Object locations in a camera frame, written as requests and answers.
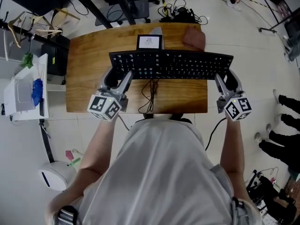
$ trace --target gray t-shirt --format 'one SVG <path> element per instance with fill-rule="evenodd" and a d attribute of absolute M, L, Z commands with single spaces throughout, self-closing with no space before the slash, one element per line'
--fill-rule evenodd
<path fill-rule="evenodd" d="M 142 120 L 107 172 L 72 205 L 88 225 L 231 224 L 233 189 L 229 181 L 224 189 L 213 166 L 192 124 Z"/>

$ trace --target black pants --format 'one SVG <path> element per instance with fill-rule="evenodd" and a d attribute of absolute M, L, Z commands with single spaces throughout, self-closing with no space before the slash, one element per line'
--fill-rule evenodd
<path fill-rule="evenodd" d="M 294 110 L 296 113 L 300 114 L 300 101 L 293 98 L 288 98 L 283 95 L 278 97 L 279 103 Z M 282 114 L 281 120 L 288 126 L 297 129 L 300 132 L 300 119 L 295 119 L 291 115 Z"/>
<path fill-rule="evenodd" d="M 283 147 L 265 140 L 259 144 L 259 147 L 269 156 L 281 160 L 291 167 L 295 172 L 300 173 L 300 164 L 298 162 L 298 155 L 300 151 L 300 146 L 298 143 L 300 141 L 300 134 L 285 136 L 276 134 L 272 131 L 270 132 L 269 138 L 272 141 L 283 145 Z"/>
<path fill-rule="evenodd" d="M 288 53 L 289 60 L 294 61 L 294 59 L 300 55 L 300 31 L 290 37 L 287 40 L 287 44 L 291 48 L 291 51 Z"/>

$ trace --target clothes hanger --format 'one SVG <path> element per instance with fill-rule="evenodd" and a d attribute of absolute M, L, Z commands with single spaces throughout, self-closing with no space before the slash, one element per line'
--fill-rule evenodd
<path fill-rule="evenodd" d="M 14 36 L 14 40 L 15 40 L 15 43 L 16 45 L 18 46 L 18 48 L 21 48 L 21 41 L 17 39 L 17 36 L 16 36 L 16 33 L 15 33 L 15 30 L 14 30 L 14 23 L 16 21 L 18 21 L 18 19 L 25 13 L 22 12 L 20 15 L 18 15 L 15 19 L 11 20 L 10 22 L 8 22 L 8 28 L 9 30 L 11 30 L 11 32 L 13 33 L 13 36 Z"/>

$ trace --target floor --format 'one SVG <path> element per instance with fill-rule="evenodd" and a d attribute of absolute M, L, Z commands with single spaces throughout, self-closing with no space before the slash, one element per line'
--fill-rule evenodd
<path fill-rule="evenodd" d="M 165 0 L 166 3 L 174 3 L 175 0 Z M 271 158 L 260 150 L 255 143 L 254 134 L 259 131 L 266 136 L 265 126 L 267 123 L 274 124 L 274 115 L 277 113 L 288 113 L 294 117 L 299 117 L 293 111 L 277 105 L 273 97 L 272 90 L 275 88 L 281 94 L 293 98 L 300 98 L 300 75 L 296 62 L 288 63 L 284 58 L 284 47 L 277 35 L 259 33 L 258 27 L 269 27 L 268 24 L 251 8 L 255 9 L 268 23 L 275 24 L 276 21 L 267 8 L 243 0 L 251 8 L 242 4 L 243 11 L 238 12 L 228 7 L 221 0 L 185 0 L 187 7 L 192 8 L 198 15 L 208 18 L 208 25 L 202 26 L 206 34 L 207 45 L 205 51 L 214 53 L 224 53 L 234 56 L 231 69 L 236 73 L 242 82 L 243 89 L 251 102 L 253 112 L 246 119 L 241 121 L 243 143 L 245 149 L 245 173 L 247 179 L 251 172 L 263 170 L 277 166 L 277 184 L 285 185 L 289 175 L 287 166 L 281 161 Z M 101 0 L 93 0 L 99 8 L 104 6 Z M 74 0 L 74 5 L 82 13 L 85 8 Z M 150 4 L 150 19 L 157 22 L 160 15 L 157 13 L 161 5 Z M 69 19 L 63 25 L 64 35 L 74 38 L 93 31 L 104 29 L 103 26 L 94 26 L 95 17 L 89 14 L 87 17 L 80 15 L 80 22 Z M 284 34 L 284 28 L 279 27 L 278 33 Z M 214 81 L 208 81 L 208 113 L 205 114 L 185 114 L 196 128 L 202 133 L 204 143 L 207 144 L 209 136 L 217 124 L 224 117 L 218 114 L 216 100 L 219 97 Z M 51 148 L 56 160 L 67 161 L 65 150 L 77 149 L 84 153 L 91 140 L 99 121 L 84 113 L 67 113 L 64 94 L 49 93 L 49 133 L 51 136 Z M 142 118 L 140 114 L 122 114 L 127 126 L 132 126 Z M 297 131 L 279 124 L 275 128 L 276 132 L 284 134 L 295 134 Z M 116 158 L 121 148 L 127 130 L 118 119 L 115 128 L 115 135 L 112 146 L 112 161 Z M 210 147 L 207 151 L 209 158 L 217 164 L 220 160 L 221 149 L 225 137 L 225 123 L 215 131 Z"/>

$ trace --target white floor tile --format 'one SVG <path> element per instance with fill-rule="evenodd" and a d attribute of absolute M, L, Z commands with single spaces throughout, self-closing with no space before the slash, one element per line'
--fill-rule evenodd
<path fill-rule="evenodd" d="M 100 120 L 96 118 L 78 119 L 79 133 L 84 152 L 86 151 L 94 133 L 96 132 L 99 123 Z"/>
<path fill-rule="evenodd" d="M 83 153 L 77 120 L 50 120 L 48 122 L 48 132 L 51 137 L 49 142 L 55 160 L 70 162 L 65 156 L 66 150 L 77 149 Z M 75 153 L 73 156 L 75 159 L 81 157 Z"/>
<path fill-rule="evenodd" d="M 89 112 L 77 112 L 77 119 L 89 119 L 89 118 L 95 118 L 92 114 Z"/>
<path fill-rule="evenodd" d="M 256 132 L 260 132 L 266 137 L 265 127 L 268 123 L 274 124 L 274 115 L 277 114 L 278 105 L 275 99 L 266 99 L 252 102 L 252 113 L 241 121 L 241 132 L 245 152 L 245 179 L 256 169 L 258 171 L 274 166 L 278 166 L 278 180 L 283 186 L 286 180 L 287 166 L 280 160 L 265 154 L 254 141 Z M 203 137 L 204 146 L 208 144 L 210 134 L 216 124 L 225 117 L 224 113 L 218 114 L 217 108 L 209 108 L 207 114 L 195 114 L 196 128 Z M 214 164 L 218 164 L 221 158 L 222 147 L 225 138 L 226 121 L 223 121 L 212 136 L 207 155 Z M 277 128 L 276 132 L 282 133 L 283 130 Z"/>
<path fill-rule="evenodd" d="M 65 92 L 48 92 L 48 106 L 48 120 L 77 119 L 75 112 L 67 112 Z"/>

